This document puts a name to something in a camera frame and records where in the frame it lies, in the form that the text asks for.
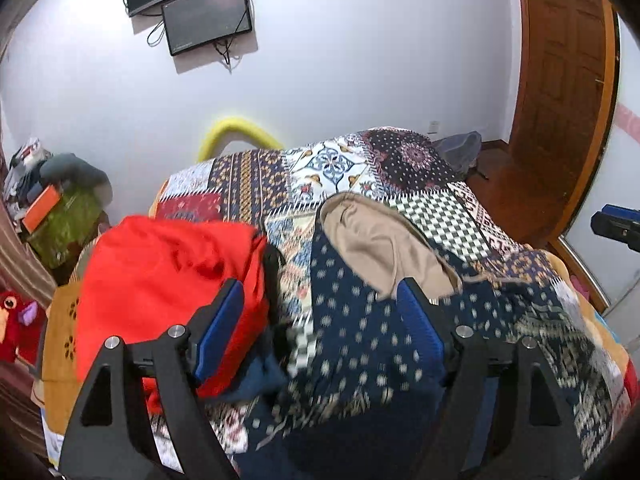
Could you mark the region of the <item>small dark wall screen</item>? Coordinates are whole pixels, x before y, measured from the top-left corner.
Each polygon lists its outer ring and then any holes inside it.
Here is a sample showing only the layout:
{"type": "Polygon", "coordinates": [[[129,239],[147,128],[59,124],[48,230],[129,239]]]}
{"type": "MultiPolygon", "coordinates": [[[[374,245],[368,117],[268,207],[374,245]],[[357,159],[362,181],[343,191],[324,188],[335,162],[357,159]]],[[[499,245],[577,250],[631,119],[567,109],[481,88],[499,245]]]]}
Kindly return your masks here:
{"type": "Polygon", "coordinates": [[[253,30],[250,0],[171,0],[160,10],[171,56],[253,30]]]}

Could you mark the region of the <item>navy patterned hooded jacket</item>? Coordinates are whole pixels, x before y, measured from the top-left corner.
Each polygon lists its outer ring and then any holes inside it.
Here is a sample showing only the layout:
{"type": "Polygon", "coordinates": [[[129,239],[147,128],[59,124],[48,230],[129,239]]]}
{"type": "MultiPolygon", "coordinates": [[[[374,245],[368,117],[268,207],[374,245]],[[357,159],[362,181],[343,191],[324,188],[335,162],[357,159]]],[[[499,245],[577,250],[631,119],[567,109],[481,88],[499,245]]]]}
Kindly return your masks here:
{"type": "Polygon", "coordinates": [[[325,200],[310,232],[303,262],[316,353],[246,412],[242,478],[413,479],[444,389],[402,322],[405,278],[456,325],[489,340],[536,340],[572,411],[584,472],[611,442],[623,379],[547,254],[464,260],[415,218],[354,193],[325,200]]]}

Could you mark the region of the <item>yellow foam tube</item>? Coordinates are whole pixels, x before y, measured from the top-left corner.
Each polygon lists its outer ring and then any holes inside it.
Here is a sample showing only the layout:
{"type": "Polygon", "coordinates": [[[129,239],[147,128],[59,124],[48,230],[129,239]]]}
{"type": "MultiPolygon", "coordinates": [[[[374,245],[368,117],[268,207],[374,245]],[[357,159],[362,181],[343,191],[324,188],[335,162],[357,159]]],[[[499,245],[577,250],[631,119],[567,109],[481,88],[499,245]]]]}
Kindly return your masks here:
{"type": "Polygon", "coordinates": [[[216,157],[230,142],[242,141],[254,148],[283,150],[284,145],[265,129],[240,116],[216,120],[198,147],[197,162],[216,157]]]}

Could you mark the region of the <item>orange box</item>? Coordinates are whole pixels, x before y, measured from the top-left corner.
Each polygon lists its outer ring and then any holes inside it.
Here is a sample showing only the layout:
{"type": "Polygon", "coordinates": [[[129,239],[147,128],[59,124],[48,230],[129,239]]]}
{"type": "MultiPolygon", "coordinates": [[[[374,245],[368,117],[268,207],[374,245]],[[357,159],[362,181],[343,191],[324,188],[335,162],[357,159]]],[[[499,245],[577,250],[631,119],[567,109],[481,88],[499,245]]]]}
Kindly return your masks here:
{"type": "Polygon", "coordinates": [[[61,194],[58,189],[49,184],[26,211],[22,221],[26,231],[34,232],[60,200],[61,194]]]}

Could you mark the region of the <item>brown wooden door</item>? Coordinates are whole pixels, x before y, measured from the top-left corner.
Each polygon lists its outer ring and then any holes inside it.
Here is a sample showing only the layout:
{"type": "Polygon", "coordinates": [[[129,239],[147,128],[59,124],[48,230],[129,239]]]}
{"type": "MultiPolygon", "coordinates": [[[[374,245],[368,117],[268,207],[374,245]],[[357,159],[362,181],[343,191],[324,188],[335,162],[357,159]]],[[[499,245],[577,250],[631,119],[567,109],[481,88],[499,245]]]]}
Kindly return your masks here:
{"type": "Polygon", "coordinates": [[[570,224],[600,162],[615,101],[617,16],[608,0],[520,0],[518,99],[508,142],[480,153],[469,185],[520,243],[570,224]]]}

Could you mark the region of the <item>black folded garment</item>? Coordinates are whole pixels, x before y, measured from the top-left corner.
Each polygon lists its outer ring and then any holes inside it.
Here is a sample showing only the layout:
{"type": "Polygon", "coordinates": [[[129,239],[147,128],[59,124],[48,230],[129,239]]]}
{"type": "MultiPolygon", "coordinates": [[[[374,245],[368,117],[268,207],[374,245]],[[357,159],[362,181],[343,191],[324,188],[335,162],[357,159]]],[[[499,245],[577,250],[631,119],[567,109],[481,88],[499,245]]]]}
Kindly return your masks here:
{"type": "Polygon", "coordinates": [[[262,256],[262,268],[265,277],[265,296],[269,304],[269,323],[277,324],[279,317],[280,270],[285,258],[280,250],[268,243],[262,256]]]}

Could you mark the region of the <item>patchwork patterned bed quilt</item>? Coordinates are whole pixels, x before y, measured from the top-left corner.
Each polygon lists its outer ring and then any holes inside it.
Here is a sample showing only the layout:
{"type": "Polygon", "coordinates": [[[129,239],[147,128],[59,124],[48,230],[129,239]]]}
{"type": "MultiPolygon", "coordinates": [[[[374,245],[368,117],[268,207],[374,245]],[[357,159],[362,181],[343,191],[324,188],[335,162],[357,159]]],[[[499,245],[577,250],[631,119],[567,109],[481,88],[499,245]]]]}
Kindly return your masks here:
{"type": "Polygon", "coordinates": [[[105,232],[66,479],[634,479],[627,352],[426,136],[173,174],[105,232]]]}

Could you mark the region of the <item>plain navy blue garment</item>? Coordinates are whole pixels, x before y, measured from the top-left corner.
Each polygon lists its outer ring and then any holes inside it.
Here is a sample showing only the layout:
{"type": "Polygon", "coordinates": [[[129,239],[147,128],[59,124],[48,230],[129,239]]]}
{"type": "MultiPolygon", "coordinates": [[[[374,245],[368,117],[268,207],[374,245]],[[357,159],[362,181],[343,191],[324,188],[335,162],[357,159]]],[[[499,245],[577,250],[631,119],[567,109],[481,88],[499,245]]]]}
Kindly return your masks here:
{"type": "Polygon", "coordinates": [[[241,364],[231,386],[219,396],[217,402],[248,402],[266,393],[272,393],[288,382],[269,344],[255,344],[241,364]]]}

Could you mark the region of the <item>brown wooden lap board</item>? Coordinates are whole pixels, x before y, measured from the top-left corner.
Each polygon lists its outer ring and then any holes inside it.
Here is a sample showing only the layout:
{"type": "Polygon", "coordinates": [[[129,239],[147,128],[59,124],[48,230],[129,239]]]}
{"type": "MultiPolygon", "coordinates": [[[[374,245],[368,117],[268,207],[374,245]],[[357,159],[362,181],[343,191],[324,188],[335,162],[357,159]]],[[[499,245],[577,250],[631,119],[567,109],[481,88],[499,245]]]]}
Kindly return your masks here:
{"type": "Polygon", "coordinates": [[[32,387],[32,398],[55,434],[65,434],[80,389],[75,334],[80,289],[81,281],[55,289],[43,331],[40,378],[32,387]]]}

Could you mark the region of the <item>green patterned storage box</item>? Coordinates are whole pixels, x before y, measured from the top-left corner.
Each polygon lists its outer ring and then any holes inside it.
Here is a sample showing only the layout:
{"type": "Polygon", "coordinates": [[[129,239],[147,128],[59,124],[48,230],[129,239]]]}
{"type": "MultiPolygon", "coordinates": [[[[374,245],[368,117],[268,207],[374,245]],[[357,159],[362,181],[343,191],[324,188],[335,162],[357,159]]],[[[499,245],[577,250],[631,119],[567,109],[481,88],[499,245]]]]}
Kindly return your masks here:
{"type": "Polygon", "coordinates": [[[96,236],[103,214],[94,193],[70,188],[26,240],[41,263],[53,270],[76,259],[96,236]]]}

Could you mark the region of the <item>red plush toy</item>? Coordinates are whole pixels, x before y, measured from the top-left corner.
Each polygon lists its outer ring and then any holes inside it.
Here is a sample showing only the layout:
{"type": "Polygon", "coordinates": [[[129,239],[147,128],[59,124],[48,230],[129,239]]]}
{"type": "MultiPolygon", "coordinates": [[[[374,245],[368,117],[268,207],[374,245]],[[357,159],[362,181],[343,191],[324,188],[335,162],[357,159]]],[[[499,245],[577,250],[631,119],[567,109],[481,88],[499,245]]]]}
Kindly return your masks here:
{"type": "Polygon", "coordinates": [[[46,311],[35,301],[24,300],[13,290],[1,293],[1,361],[21,358],[35,365],[46,311]]]}

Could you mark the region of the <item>red folded garment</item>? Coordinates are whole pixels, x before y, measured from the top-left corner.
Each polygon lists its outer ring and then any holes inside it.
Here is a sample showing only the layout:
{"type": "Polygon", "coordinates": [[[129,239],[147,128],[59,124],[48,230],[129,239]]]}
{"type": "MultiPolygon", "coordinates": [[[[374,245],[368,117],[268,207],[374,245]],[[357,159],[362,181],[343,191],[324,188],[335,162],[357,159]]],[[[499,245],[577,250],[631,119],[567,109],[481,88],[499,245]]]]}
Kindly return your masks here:
{"type": "Polygon", "coordinates": [[[242,222],[190,222],[127,217],[103,234],[81,282],[76,318],[76,376],[85,379],[109,336],[127,344],[154,339],[188,322],[230,278],[244,306],[219,367],[198,388],[224,393],[268,324],[262,266],[267,239],[242,222]]]}

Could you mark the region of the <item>grey green cushion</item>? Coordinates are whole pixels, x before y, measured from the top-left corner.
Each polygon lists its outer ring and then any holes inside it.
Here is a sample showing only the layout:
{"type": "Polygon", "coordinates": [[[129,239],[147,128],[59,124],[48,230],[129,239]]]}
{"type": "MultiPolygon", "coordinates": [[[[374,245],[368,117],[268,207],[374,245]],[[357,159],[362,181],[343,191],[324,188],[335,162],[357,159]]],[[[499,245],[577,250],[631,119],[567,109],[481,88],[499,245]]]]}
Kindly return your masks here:
{"type": "Polygon", "coordinates": [[[113,189],[107,174],[73,153],[62,153],[47,159],[39,169],[42,184],[70,182],[92,191],[103,206],[113,200],[113,189]]]}

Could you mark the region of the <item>grey purple bag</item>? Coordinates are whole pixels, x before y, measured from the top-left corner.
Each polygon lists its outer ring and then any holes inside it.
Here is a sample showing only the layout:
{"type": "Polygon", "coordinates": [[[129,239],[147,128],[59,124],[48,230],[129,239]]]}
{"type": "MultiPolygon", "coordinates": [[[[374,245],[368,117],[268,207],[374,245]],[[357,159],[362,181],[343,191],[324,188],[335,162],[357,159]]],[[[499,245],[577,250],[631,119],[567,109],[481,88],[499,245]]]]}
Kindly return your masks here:
{"type": "Polygon", "coordinates": [[[434,148],[457,174],[466,176],[476,167],[482,149],[482,136],[477,131],[459,133],[435,141],[434,148]]]}

